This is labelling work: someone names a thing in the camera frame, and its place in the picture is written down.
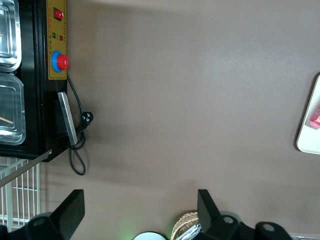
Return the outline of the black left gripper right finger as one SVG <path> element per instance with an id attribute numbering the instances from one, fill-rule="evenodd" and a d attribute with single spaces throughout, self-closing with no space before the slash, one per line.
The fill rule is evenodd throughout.
<path id="1" fill-rule="evenodd" d="M 252 240 L 253 229 L 236 214 L 221 212 L 206 189 L 197 192 L 197 215 L 202 231 L 198 240 Z"/>

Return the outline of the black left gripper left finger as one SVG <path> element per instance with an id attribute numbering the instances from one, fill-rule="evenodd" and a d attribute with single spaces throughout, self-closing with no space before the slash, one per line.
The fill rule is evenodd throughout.
<path id="1" fill-rule="evenodd" d="M 84 191 L 76 189 L 53 212 L 33 218 L 24 227 L 24 233 L 28 240 L 69 240 L 84 216 Z"/>

